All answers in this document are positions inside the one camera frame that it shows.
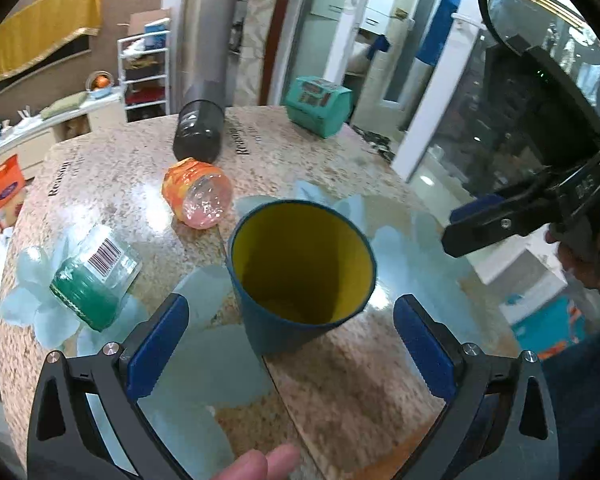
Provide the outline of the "person's right hand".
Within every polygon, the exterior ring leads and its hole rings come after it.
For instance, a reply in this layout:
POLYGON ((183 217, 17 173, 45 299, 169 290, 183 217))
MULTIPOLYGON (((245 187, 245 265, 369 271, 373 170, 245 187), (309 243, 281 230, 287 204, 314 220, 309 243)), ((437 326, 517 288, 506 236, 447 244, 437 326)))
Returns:
POLYGON ((592 262, 577 257, 568 245, 560 242, 550 231, 545 233, 545 241, 547 244, 558 244, 557 258, 562 265, 562 270, 580 281, 585 288, 596 289, 600 293, 600 268, 592 262))

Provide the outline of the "person's left hand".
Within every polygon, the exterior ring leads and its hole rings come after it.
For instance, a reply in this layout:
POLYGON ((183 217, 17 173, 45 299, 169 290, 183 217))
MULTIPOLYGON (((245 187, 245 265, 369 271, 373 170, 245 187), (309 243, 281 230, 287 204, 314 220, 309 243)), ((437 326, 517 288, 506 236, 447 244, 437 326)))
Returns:
POLYGON ((250 450, 213 480, 283 480, 299 466, 300 458, 300 450, 289 443, 279 445, 268 454, 250 450))

